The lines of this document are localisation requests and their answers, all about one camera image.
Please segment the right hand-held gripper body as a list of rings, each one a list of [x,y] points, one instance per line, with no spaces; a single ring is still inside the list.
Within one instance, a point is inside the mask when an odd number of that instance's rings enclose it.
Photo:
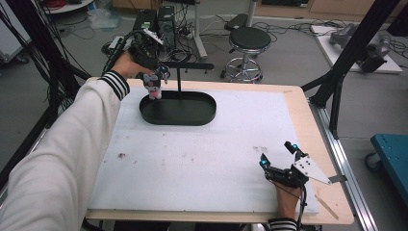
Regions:
[[[309,155],[295,161],[290,168],[280,169],[270,165],[270,169],[264,170],[264,173],[267,180],[292,188],[301,188],[310,178],[326,185],[332,184]]]

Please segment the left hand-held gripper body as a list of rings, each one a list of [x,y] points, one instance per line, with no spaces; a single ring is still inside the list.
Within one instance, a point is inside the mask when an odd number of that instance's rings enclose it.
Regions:
[[[133,39],[128,52],[132,59],[148,69],[158,69],[161,65],[156,52],[164,42],[155,32],[147,28],[132,31],[129,36]]]

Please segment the black and white plush toy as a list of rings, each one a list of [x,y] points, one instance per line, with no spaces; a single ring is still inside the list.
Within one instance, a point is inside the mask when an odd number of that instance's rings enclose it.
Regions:
[[[151,100],[162,98],[161,79],[157,75],[143,74],[142,80]]]

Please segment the black rack with tray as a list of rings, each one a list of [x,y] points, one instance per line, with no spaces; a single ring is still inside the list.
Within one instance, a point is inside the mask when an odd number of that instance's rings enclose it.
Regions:
[[[151,100],[146,95],[140,101],[142,118],[155,125],[201,126],[211,122],[217,111],[215,99],[204,92],[181,88],[180,69],[213,69],[213,64],[163,62],[177,69],[177,90],[163,90],[162,98]]]

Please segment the person's left hand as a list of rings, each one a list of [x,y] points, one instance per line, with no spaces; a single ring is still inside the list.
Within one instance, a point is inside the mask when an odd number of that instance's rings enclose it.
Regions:
[[[132,56],[127,51],[123,52],[116,60],[114,66],[112,67],[112,71],[120,74],[125,80],[133,78],[139,73],[147,75],[152,75],[154,73],[153,70],[135,63]]]

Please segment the person's right hand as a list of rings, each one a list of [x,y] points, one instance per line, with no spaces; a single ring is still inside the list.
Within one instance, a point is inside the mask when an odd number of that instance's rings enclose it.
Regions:
[[[280,218],[294,218],[295,208],[301,196],[300,188],[291,188],[275,183],[277,196],[277,216]]]

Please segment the white power supply unit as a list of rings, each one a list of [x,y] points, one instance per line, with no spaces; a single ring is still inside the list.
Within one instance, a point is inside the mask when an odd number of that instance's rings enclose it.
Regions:
[[[115,38],[111,41],[110,45],[108,46],[108,50],[109,50],[110,52],[114,52],[116,46],[117,46],[119,43],[121,43],[121,42],[123,41],[123,38],[124,38],[124,37],[121,37],[121,36],[115,37]]]

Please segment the thin wooden stick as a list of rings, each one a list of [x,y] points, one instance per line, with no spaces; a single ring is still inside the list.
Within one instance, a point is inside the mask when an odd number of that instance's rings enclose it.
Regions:
[[[321,204],[321,206],[335,219],[339,220],[339,216],[331,209],[331,207],[317,194],[315,194],[316,200]]]

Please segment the white desk leg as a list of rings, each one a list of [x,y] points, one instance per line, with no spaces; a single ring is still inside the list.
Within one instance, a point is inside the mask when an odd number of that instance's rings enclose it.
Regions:
[[[200,36],[200,0],[194,1],[194,30],[193,30],[193,39],[195,46],[199,55],[199,59],[204,61],[207,59],[208,55],[205,50],[203,41]]]

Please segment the clear plastic bag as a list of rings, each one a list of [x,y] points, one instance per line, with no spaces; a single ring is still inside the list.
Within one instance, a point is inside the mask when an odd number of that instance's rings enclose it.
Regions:
[[[89,26],[92,29],[111,29],[119,25],[120,18],[106,9],[88,11]]]

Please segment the black flat case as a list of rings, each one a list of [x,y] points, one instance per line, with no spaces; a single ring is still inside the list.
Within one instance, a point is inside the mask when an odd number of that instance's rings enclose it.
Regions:
[[[246,25],[247,15],[245,13],[237,14],[234,18],[230,19],[225,25],[224,29],[233,31]]]

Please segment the black round chrome stool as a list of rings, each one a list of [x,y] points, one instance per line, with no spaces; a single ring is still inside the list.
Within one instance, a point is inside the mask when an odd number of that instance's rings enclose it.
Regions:
[[[229,77],[231,82],[261,81],[263,70],[251,56],[258,56],[270,48],[269,34],[258,28],[240,27],[230,33],[229,44],[230,53],[237,51],[242,53],[242,56],[230,60],[222,69],[220,77]]]

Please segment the blue cart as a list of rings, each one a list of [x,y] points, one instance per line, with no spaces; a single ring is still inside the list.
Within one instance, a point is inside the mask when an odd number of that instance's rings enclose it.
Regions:
[[[376,134],[370,138],[375,149],[365,158],[371,172],[385,168],[408,207],[408,135]]]

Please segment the grey machine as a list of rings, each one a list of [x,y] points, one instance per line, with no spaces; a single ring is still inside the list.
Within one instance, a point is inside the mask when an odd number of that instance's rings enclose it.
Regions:
[[[358,26],[356,24],[349,23],[344,28],[333,32],[330,35],[329,43],[339,44],[341,48],[344,49],[357,28]],[[390,41],[376,33],[364,51],[359,55],[356,64],[359,65],[364,72],[373,73],[386,62],[385,56],[390,50]]]

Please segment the wooden cabinet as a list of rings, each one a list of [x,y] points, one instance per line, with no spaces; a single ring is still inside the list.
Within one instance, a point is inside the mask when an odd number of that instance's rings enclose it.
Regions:
[[[361,21],[375,0],[309,0],[306,7],[257,4],[259,16]]]

